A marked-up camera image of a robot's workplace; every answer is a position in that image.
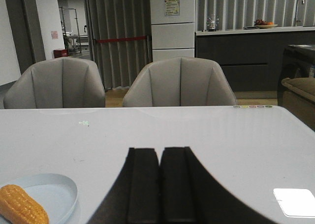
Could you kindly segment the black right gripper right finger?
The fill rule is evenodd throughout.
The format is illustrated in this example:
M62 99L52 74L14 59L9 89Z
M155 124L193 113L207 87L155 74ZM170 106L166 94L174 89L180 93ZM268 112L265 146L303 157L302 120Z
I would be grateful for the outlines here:
M226 190L190 147L165 148L160 161L164 224L271 224Z

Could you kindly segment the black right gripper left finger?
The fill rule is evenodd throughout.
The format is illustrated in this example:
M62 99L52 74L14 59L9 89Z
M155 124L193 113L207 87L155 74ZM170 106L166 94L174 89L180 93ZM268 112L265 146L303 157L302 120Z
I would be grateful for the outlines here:
M116 181L88 223L159 223L159 163L154 149L129 148Z

